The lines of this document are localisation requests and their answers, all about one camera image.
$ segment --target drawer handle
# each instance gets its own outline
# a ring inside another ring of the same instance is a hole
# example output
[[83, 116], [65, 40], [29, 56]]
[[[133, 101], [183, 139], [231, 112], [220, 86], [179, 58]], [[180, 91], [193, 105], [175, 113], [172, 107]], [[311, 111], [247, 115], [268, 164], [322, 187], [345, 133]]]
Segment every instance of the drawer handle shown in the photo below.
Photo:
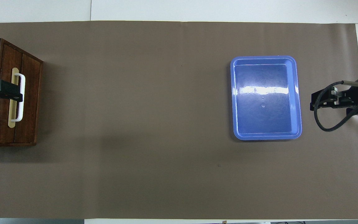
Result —
[[20, 93], [23, 95], [23, 101], [19, 102], [19, 109], [17, 111], [18, 115], [16, 119], [12, 119], [11, 122], [19, 122], [23, 119], [23, 109], [24, 109], [24, 90], [26, 85], [26, 77], [23, 74], [15, 73], [15, 76], [20, 77]]

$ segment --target white table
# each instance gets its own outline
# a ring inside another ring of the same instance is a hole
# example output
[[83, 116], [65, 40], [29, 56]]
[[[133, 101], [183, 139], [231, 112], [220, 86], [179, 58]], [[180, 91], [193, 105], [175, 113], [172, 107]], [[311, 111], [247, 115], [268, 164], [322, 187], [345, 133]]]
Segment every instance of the white table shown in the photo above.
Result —
[[[151, 20], [355, 23], [358, 0], [0, 1], [0, 22]], [[212, 223], [222, 220], [87, 220], [86, 223]], [[229, 220], [228, 222], [254, 222]]]

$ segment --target wooden drawer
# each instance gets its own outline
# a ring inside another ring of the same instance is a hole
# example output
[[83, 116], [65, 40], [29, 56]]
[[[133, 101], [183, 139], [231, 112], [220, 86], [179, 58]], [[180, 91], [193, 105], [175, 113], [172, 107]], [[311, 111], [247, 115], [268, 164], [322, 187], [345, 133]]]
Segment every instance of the wooden drawer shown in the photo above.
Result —
[[11, 82], [12, 69], [25, 75], [23, 119], [8, 126], [9, 99], [0, 99], [0, 146], [31, 146], [37, 142], [39, 93], [43, 62], [0, 39], [0, 79]]

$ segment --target plastic tray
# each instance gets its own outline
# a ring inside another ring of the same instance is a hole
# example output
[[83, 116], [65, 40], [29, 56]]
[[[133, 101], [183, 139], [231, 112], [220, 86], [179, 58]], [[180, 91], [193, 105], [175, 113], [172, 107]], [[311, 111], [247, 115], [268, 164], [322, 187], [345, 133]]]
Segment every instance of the plastic tray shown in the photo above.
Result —
[[294, 58], [236, 57], [230, 65], [234, 135], [240, 140], [298, 138], [302, 123]]

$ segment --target brown paper backdrop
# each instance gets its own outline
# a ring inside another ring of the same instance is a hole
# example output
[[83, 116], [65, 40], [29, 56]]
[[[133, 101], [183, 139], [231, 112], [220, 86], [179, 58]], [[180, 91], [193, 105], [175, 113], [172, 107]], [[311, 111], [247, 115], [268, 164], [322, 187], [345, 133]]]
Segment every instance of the brown paper backdrop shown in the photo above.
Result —
[[[8, 23], [0, 37], [45, 61], [38, 145], [0, 148], [0, 217], [358, 219], [358, 116], [327, 133], [309, 111], [312, 92], [358, 78], [354, 24]], [[235, 139], [229, 63], [247, 55], [297, 61], [299, 139]]]

